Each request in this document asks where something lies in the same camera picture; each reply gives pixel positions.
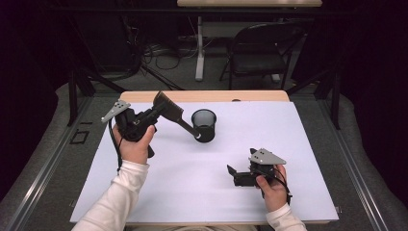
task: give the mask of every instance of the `table leg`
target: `table leg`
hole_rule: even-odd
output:
[[[197,58],[197,68],[195,71],[195,81],[203,80],[204,72],[204,50],[203,50],[203,28],[202,28],[202,18],[198,17],[197,23],[197,38],[198,38],[198,58]]]

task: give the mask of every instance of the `chair seat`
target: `chair seat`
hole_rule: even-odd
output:
[[[278,54],[236,54],[232,62],[232,71],[237,76],[282,73],[287,67]]]

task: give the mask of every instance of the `black cup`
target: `black cup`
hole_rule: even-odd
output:
[[[212,141],[216,136],[216,114],[208,109],[200,109],[191,116],[193,128],[200,133],[195,139],[200,142]]]

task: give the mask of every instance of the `chair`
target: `chair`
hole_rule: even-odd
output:
[[[265,77],[272,74],[283,75],[281,80],[283,89],[291,62],[292,48],[304,35],[305,30],[293,22],[263,23],[242,29],[227,48],[228,60],[219,81],[223,79],[229,65],[229,90],[232,88],[234,77]]]

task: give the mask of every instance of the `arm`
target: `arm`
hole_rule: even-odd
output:
[[[276,170],[281,173],[277,177],[285,182],[287,178],[285,168],[278,165]],[[287,192],[285,187],[277,181],[269,184],[264,176],[258,176],[256,180],[265,194],[265,204],[269,211],[267,220],[270,226],[276,231],[306,230],[304,223],[292,213],[291,207],[286,202]]]
[[[136,206],[139,192],[147,176],[147,146],[153,138],[154,127],[150,126],[138,142],[121,140],[114,127],[123,164],[111,186],[87,211],[73,230],[122,230],[129,213]]]

